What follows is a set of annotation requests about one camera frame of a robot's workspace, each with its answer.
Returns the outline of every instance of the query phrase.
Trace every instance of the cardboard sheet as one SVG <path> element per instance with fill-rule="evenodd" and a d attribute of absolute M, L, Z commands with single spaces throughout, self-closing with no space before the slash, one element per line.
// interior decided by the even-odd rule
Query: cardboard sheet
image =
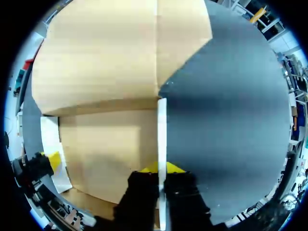
<path fill-rule="evenodd" d="M 65 192 L 72 188 L 72 184 L 67 175 L 65 155 L 60 143 L 58 117 L 42 116 L 40 127 L 45 155 L 49 156 L 54 152 L 60 154 L 61 164 L 51 176 L 51 179 L 58 193 Z"/>
<path fill-rule="evenodd" d="M 55 116 L 101 101 L 153 99 L 211 38 L 204 0 L 74 0 L 38 52 L 33 98 Z"/>
<path fill-rule="evenodd" d="M 156 110 L 60 118 L 60 135 L 73 186 L 119 203 L 127 179 L 157 161 Z"/>

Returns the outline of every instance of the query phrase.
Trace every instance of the metal rod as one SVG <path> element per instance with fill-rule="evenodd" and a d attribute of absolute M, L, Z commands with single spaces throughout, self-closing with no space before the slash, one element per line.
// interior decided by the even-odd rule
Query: metal rod
<path fill-rule="evenodd" d="M 280 18 L 276 18 L 274 21 L 272 21 L 268 26 L 266 26 L 263 30 L 261 30 L 262 33 L 267 32 L 269 29 L 271 29 L 276 23 L 278 23 Z"/>
<path fill-rule="evenodd" d="M 237 3 L 239 2 L 240 0 L 235 0 L 235 2 L 233 3 L 233 5 L 231 6 L 231 10 L 234 10 L 235 6 L 237 5 Z"/>

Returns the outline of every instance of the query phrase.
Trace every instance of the brown cardboard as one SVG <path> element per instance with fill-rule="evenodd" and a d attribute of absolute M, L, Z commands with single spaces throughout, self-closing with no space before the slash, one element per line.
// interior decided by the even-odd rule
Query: brown cardboard
<path fill-rule="evenodd" d="M 60 116 L 68 175 L 89 195 L 72 203 L 107 203 L 110 218 L 131 172 L 157 161 L 160 87 L 211 38 L 204 0 L 74 0 L 55 16 L 32 95 Z"/>
<path fill-rule="evenodd" d="M 203 0 L 74 0 L 37 54 L 33 98 L 53 116 L 101 101 L 153 99 L 211 38 Z"/>

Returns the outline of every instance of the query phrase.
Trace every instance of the yellow object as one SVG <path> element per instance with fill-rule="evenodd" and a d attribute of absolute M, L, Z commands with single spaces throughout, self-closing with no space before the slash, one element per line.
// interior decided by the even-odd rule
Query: yellow object
<path fill-rule="evenodd" d="M 152 172 L 152 173 L 158 172 L 158 162 L 154 162 L 152 165 L 150 165 L 149 167 L 144 168 L 140 172 Z M 176 172 L 176 173 L 183 173 L 185 171 L 180 169 L 179 167 L 173 165 L 172 163 L 167 162 L 167 173 L 174 173 L 174 172 Z"/>
<path fill-rule="evenodd" d="M 53 170 L 53 172 L 56 172 L 56 169 L 58 166 L 60 166 L 61 164 L 61 157 L 60 157 L 60 153 L 59 152 L 55 152 L 53 154 L 51 154 L 50 156 L 48 156 L 51 168 Z"/>
<path fill-rule="evenodd" d="M 258 12 L 250 19 L 251 23 L 255 23 L 262 15 L 266 13 L 266 10 L 264 8 L 261 8 L 258 10 Z"/>

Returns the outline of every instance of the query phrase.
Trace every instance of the white panel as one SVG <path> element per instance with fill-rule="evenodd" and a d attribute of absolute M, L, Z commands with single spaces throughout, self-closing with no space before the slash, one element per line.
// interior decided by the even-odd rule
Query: white panel
<path fill-rule="evenodd" d="M 297 42 L 296 39 L 287 42 L 287 44 L 288 44 L 289 49 L 292 49 L 292 48 L 298 46 L 298 42 Z"/>
<path fill-rule="evenodd" d="M 270 45 L 270 47 L 272 49 L 278 48 L 278 47 L 280 47 L 280 46 L 282 46 L 284 44 L 285 44 L 285 42 L 284 42 L 284 40 L 281 37 L 276 39 L 276 40 L 274 40 L 273 42 L 269 43 L 269 45 Z"/>
<path fill-rule="evenodd" d="M 298 59 L 302 59 L 306 57 L 302 49 L 295 51 L 293 55 L 295 55 Z"/>
<path fill-rule="evenodd" d="M 51 179 L 58 193 L 63 193 L 73 186 L 66 171 L 66 161 L 62 143 L 59 138 L 58 117 L 42 116 L 40 118 L 40 128 L 42 133 L 42 144 L 46 156 L 59 152 L 61 164 L 56 169 Z"/>
<path fill-rule="evenodd" d="M 282 36 L 282 38 L 283 38 L 283 40 L 284 40 L 285 42 L 289 42 L 289 41 L 291 41 L 291 40 L 296 40 L 296 38 L 294 37 L 294 35 L 292 34 L 291 31 L 285 33 L 285 34 Z"/>
<path fill-rule="evenodd" d="M 160 230 L 166 230 L 167 201 L 164 183 L 167 176 L 167 99 L 158 101 L 157 110 L 157 140 L 158 140 L 158 188 L 159 188 L 159 224 Z"/>
<path fill-rule="evenodd" d="M 274 48 L 273 49 L 275 52 L 285 52 L 285 51 L 288 51 L 289 50 L 289 47 L 287 44 L 283 44 L 282 46 L 280 47 L 277 47 L 277 48 Z"/>

